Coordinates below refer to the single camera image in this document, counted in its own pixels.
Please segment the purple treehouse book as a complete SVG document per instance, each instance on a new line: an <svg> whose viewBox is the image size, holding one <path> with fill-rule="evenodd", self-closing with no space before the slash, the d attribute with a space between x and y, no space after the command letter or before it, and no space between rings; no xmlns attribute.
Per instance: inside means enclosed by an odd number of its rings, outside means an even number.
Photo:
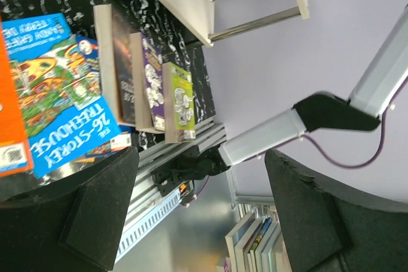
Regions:
<svg viewBox="0 0 408 272"><path fill-rule="evenodd" d="M136 130L162 134L165 130L162 53L140 32L130 34L129 39Z"/></svg>

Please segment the orange 78-storey treehouse book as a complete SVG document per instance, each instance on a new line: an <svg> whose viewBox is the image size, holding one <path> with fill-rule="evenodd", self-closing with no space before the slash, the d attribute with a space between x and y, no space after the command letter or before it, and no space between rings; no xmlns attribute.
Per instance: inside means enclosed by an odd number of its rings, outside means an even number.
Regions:
<svg viewBox="0 0 408 272"><path fill-rule="evenodd" d="M22 173L32 168L33 159L18 105L5 39L1 38L1 176Z"/></svg>

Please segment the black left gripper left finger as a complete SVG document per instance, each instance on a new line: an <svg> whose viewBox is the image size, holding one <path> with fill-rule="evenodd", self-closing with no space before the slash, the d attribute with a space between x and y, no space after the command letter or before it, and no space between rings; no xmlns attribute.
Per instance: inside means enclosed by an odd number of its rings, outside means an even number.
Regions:
<svg viewBox="0 0 408 272"><path fill-rule="evenodd" d="M128 147L1 202L1 271L111 271L138 171Z"/></svg>

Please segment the blue 26-storey treehouse book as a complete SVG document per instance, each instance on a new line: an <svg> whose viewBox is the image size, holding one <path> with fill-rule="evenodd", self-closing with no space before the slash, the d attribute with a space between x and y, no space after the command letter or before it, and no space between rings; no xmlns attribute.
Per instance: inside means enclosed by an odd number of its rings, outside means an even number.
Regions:
<svg viewBox="0 0 408 272"><path fill-rule="evenodd" d="M4 21L2 28L35 177L120 134L63 14Z"/></svg>

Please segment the dark tale of two cities book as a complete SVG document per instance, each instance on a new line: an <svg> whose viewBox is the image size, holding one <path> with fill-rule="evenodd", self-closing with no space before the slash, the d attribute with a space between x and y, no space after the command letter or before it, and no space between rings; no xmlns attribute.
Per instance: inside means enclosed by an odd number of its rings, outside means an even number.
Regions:
<svg viewBox="0 0 408 272"><path fill-rule="evenodd" d="M135 93L130 35L137 28L112 4L96 5L93 12L102 94L118 124L134 127Z"/></svg>

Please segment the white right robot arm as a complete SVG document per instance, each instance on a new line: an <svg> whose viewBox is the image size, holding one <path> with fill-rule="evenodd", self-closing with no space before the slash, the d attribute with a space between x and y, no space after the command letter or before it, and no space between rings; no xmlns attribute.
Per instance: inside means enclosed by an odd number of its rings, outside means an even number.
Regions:
<svg viewBox="0 0 408 272"><path fill-rule="evenodd" d="M298 138L310 141L331 164L360 169L373 163L385 140L385 120L390 104L407 84L407 11L404 10L347 99L320 91L290 109L234 138L201 151L198 145L155 169L152 179L162 196L184 182L216 176L230 167L258 158ZM370 132L381 136L377 151L367 162L346 165L332 159L310 137L318 129Z"/></svg>

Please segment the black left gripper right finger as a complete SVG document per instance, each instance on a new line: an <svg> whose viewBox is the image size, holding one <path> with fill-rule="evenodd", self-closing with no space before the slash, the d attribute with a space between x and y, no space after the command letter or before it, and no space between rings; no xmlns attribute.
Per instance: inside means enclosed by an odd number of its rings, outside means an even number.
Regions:
<svg viewBox="0 0 408 272"><path fill-rule="evenodd" d="M275 149L265 166L293 271L407 271L407 203L355 189Z"/></svg>

